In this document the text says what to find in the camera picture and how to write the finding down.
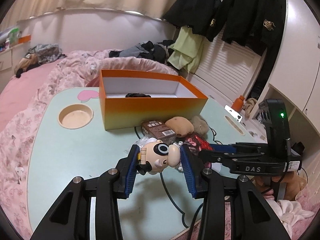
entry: table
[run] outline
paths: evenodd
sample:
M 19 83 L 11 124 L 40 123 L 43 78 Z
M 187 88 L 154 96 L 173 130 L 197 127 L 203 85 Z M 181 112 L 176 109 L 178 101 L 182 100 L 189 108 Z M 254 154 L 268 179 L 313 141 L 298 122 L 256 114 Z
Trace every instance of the table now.
M 94 111 L 94 117 L 88 125 L 76 130 L 61 127 L 57 121 L 60 110 L 70 104 L 80 103 L 77 95 L 83 90 L 99 89 L 72 88 L 58 93 L 51 100 L 41 121 L 27 178 L 28 212 L 33 230 L 73 177 L 89 179 L 100 176 L 114 168 L 119 159 L 126 157 L 132 144 L 138 140 L 134 128 L 105 131 L 100 102 L 95 98 L 84 103 Z M 254 142 L 239 123 L 236 125 L 243 135 L 229 124 L 225 116 L 231 115 L 212 98 L 208 99 L 201 116 L 217 132 L 215 140 L 224 144 Z M 208 132 L 208 141 L 213 142 L 211 131 Z M 237 177 L 223 166 L 219 173 Z M 163 176 L 170 195 L 186 213 L 185 221 L 189 225 L 202 200 L 191 197 L 183 173 L 168 167 L 163 171 Z M 94 204 L 93 198 L 90 239 L 95 239 Z M 129 199 L 118 200 L 118 206 L 124 240 L 168 240 L 185 229 L 181 214 L 167 197 L 159 174 L 137 175 Z

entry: open cardboard box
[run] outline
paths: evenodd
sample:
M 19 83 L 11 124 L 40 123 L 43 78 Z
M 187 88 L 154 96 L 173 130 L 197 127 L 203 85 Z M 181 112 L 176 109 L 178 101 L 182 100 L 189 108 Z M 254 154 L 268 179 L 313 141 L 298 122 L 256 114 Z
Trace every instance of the open cardboard box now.
M 151 98 L 126 98 L 143 93 Z M 105 130 L 199 115 L 208 98 L 183 77 L 134 70 L 101 70 L 99 96 Z

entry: toy eye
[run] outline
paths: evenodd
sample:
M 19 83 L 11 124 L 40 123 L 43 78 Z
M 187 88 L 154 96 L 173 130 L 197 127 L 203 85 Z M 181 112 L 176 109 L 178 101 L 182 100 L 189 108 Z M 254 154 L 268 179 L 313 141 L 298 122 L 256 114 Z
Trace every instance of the toy eye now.
M 158 155 L 168 155 L 169 147 L 165 143 L 158 143 L 153 147 L 153 151 Z

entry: metal screw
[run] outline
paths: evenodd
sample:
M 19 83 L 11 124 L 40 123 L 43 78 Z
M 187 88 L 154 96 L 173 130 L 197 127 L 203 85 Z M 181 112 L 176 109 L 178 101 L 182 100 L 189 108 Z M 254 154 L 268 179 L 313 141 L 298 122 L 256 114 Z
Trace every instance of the metal screw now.
M 240 176 L 239 176 L 239 180 L 241 180 L 242 182 L 247 182 L 249 179 L 248 179 L 248 177 L 245 176 L 245 175 L 240 175 Z
M 212 170 L 210 168 L 204 168 L 203 173 L 209 175 L 212 173 Z
M 73 183 L 79 183 L 81 180 L 81 177 L 74 177 L 72 181 Z
M 115 169 L 115 168 L 112 168 L 112 169 L 108 170 L 108 173 L 109 173 L 110 175 L 115 175 L 117 172 L 118 172 L 118 170 Z

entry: green cloth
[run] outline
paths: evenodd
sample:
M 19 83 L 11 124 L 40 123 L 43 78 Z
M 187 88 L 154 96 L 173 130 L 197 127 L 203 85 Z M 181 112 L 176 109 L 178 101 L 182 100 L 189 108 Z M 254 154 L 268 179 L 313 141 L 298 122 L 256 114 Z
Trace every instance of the green cloth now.
M 183 26 L 176 42 L 168 47 L 174 50 L 168 61 L 177 69 L 185 68 L 194 73 L 200 63 L 203 44 L 204 36 L 193 34 L 191 28 Z

